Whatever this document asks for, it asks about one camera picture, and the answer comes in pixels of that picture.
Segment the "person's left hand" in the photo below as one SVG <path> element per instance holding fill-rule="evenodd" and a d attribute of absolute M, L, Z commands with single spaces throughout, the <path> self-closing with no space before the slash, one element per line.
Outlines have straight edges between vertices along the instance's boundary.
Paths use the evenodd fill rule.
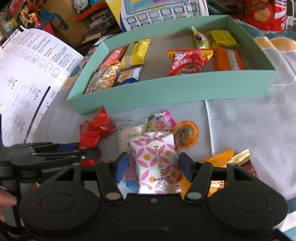
<path fill-rule="evenodd" d="M 6 190 L 0 188 L 0 219 L 2 222 L 6 222 L 3 214 L 2 207 L 12 207 L 17 204 L 17 199 L 15 196 L 7 192 Z"/>

